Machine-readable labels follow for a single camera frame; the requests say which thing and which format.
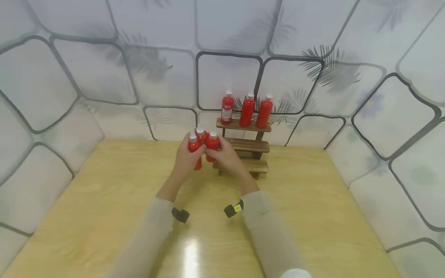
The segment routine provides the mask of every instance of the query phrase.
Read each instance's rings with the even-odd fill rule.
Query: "bottle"
[[[226,96],[222,100],[221,123],[228,125],[232,120],[233,105],[235,103],[235,100],[232,98],[232,91],[227,90]]]
[[[247,98],[243,102],[243,108],[241,108],[241,118],[239,119],[240,126],[249,126],[252,119],[253,110],[255,109],[255,100],[253,92],[247,95]]]
[[[198,127],[196,128],[196,136],[198,137],[198,142],[203,145],[206,143],[206,139],[209,134],[207,133],[207,131],[204,130],[204,128],[202,128],[202,126],[198,125]]]
[[[198,142],[198,137],[196,136],[194,130],[190,131],[189,136],[189,151],[191,153],[196,152],[199,147],[201,147],[201,143]],[[195,170],[199,170],[202,168],[202,161],[201,158],[199,158],[198,162],[196,163]]]
[[[216,134],[216,131],[214,131],[214,130],[210,131],[209,137],[207,137],[207,140],[206,140],[206,147],[208,149],[218,149],[219,138],[218,138],[218,135]],[[215,161],[215,159],[213,157],[209,157],[207,154],[206,154],[206,160],[208,162]]]
[[[267,94],[266,99],[261,102],[261,105],[259,107],[258,111],[258,117],[256,119],[256,127],[263,129],[267,126],[267,120],[269,120],[269,116],[272,112],[272,95]]]

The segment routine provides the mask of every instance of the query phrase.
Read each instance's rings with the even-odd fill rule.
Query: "sleeve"
[[[310,278],[298,250],[262,191],[241,199],[243,216],[267,278]]]
[[[118,256],[107,278],[146,278],[156,256],[173,228],[170,201],[153,198],[130,245]]]

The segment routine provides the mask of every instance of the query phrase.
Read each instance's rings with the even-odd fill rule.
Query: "yellow tag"
[[[241,211],[241,206],[240,205],[235,205],[233,208],[235,209],[235,212]]]

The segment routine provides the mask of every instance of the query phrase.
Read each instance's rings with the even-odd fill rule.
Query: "wooden stair shelf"
[[[255,126],[255,121],[252,121],[249,126],[242,127],[239,125],[239,120],[237,119],[232,119],[230,124],[223,125],[221,123],[221,118],[218,118],[216,119],[216,127],[222,129],[223,137],[226,135],[226,129],[256,131],[257,135],[255,140],[240,138],[226,138],[226,140],[232,144],[232,147],[254,178],[258,179],[260,173],[267,173],[267,162],[260,159],[263,153],[268,153],[270,151],[269,142],[263,141],[264,133],[272,131],[270,125],[267,125],[264,129],[260,129]],[[217,161],[213,162],[213,168],[219,169],[219,174],[224,170]]]

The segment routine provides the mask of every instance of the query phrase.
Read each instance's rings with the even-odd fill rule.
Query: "human hand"
[[[236,177],[251,177],[249,170],[239,158],[232,145],[218,135],[221,151],[207,149],[206,154],[216,159],[229,173]]]
[[[189,133],[186,134],[178,151],[174,163],[172,174],[185,178],[188,173],[194,170],[196,163],[206,151],[206,145],[202,145],[198,150],[191,153],[189,151]]]

